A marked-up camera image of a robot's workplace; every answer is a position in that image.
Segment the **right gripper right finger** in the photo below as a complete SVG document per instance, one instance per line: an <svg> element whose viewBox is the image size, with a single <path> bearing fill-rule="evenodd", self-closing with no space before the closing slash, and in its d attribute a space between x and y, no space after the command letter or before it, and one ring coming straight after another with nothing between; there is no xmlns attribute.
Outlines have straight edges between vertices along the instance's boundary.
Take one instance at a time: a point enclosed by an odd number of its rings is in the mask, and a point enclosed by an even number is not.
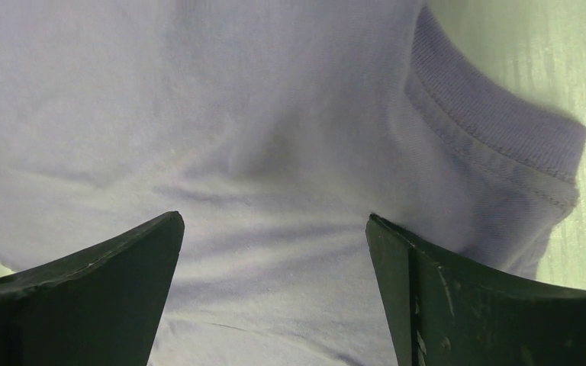
<svg viewBox="0 0 586 366"><path fill-rule="evenodd" d="M586 290L489 268L376 215L365 234L398 364L586 366Z"/></svg>

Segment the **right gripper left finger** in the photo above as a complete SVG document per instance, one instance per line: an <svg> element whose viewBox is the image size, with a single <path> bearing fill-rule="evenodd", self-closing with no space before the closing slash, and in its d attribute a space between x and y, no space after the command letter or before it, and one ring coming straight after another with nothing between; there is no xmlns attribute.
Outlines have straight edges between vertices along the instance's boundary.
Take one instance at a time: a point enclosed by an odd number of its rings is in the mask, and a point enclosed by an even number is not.
<svg viewBox="0 0 586 366"><path fill-rule="evenodd" d="M145 365L184 235L164 213L0 278L0 365Z"/></svg>

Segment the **purple t shirt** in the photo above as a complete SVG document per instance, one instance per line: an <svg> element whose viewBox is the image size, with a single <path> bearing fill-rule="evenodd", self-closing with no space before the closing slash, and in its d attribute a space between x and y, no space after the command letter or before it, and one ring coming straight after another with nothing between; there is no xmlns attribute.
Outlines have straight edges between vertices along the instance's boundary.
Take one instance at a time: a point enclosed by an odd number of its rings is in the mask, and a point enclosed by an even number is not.
<svg viewBox="0 0 586 366"><path fill-rule="evenodd" d="M533 278L586 128L424 1L0 1L0 262L185 223L153 365L391 365L365 224Z"/></svg>

